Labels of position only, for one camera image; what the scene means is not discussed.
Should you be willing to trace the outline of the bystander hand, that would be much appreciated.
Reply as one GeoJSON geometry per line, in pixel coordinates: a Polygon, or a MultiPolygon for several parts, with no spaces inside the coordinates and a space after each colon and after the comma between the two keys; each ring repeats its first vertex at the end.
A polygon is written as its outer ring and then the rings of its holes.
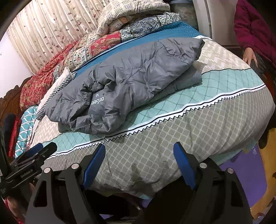
{"type": "Polygon", "coordinates": [[[255,65],[258,66],[258,62],[255,56],[255,53],[252,48],[246,48],[244,50],[243,59],[245,63],[247,63],[249,66],[251,65],[251,61],[253,60],[255,62],[255,65]]]}

